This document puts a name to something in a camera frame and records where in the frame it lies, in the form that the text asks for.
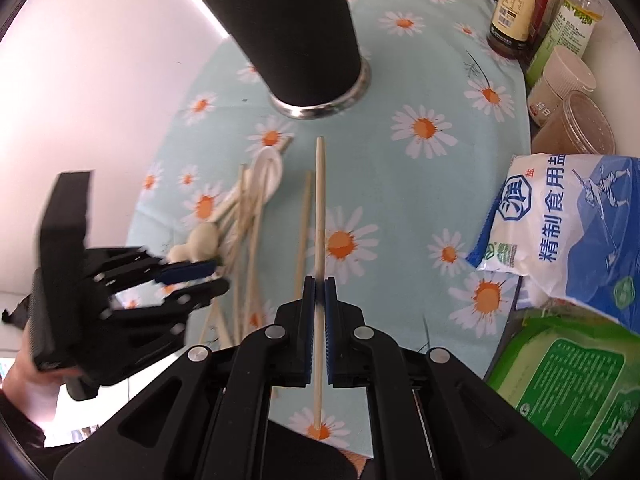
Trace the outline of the person's left hand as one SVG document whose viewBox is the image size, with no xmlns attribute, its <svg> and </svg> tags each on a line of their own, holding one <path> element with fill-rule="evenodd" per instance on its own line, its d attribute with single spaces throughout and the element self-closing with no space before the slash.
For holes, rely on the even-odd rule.
<svg viewBox="0 0 640 480">
<path fill-rule="evenodd" d="M 62 385 L 81 375 L 82 371 L 75 367 L 42 372 L 32 362 L 29 348 L 24 347 L 3 379 L 1 391 L 32 422 L 50 422 L 58 408 Z"/>
</svg>

